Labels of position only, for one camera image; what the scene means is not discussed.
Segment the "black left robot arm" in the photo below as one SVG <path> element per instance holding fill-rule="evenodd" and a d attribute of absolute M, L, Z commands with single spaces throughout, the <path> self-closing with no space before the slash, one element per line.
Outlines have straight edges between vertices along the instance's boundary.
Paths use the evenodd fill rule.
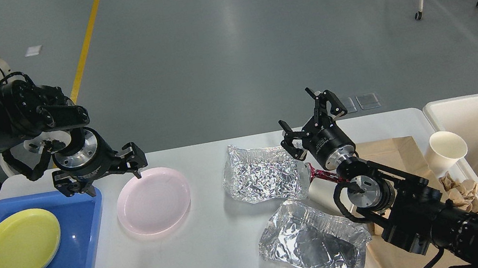
<path fill-rule="evenodd" d="M 113 150 L 89 122 L 86 108 L 59 87 L 36 86 L 22 72 L 0 81 L 0 156 L 30 181 L 53 164 L 55 189 L 65 196 L 95 196 L 93 183 L 102 177 L 140 177 L 140 169 L 148 165 L 144 152 L 132 142 Z"/>

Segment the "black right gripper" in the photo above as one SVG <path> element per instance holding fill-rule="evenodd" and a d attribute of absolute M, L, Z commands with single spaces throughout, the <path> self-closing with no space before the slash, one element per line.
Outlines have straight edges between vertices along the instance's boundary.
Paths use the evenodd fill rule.
<path fill-rule="evenodd" d="M 331 90 L 305 90 L 314 99 L 312 124 L 321 130 L 312 136 L 310 132 L 293 131 L 286 122 L 278 121 L 283 130 L 282 148 L 298 161 L 304 161 L 309 151 L 322 168 L 333 171 L 356 152 L 355 143 L 339 126 L 333 125 L 347 114 L 347 109 Z M 295 141 L 307 141 L 306 148 L 296 146 Z"/>

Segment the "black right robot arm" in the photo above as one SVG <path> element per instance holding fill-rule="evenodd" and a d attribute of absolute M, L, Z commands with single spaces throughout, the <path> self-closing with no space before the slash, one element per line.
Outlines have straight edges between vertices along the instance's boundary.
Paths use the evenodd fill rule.
<path fill-rule="evenodd" d="M 423 255 L 434 245 L 438 253 L 423 268 L 434 267 L 445 251 L 465 262 L 448 268 L 478 268 L 478 213 L 442 202 L 424 177 L 361 159 L 335 123 L 347 113 L 344 104 L 329 90 L 305 90 L 313 115 L 299 131 L 279 121 L 281 146 L 294 159 L 311 153 L 326 172 L 335 171 L 333 200 L 342 216 L 382 227 L 385 242 L 409 253 Z"/>

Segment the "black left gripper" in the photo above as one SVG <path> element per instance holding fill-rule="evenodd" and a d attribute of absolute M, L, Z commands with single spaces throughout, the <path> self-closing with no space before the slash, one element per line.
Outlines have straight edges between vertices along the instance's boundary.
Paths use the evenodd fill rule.
<path fill-rule="evenodd" d="M 54 163 L 61 170 L 52 172 L 52 183 L 64 196 L 88 194 L 95 197 L 93 180 L 112 174 L 133 174 L 141 179 L 140 169 L 147 167 L 145 153 L 135 143 L 125 144 L 114 151 L 95 130 L 83 127 L 74 137 L 76 146 L 67 147 L 54 155 Z"/>

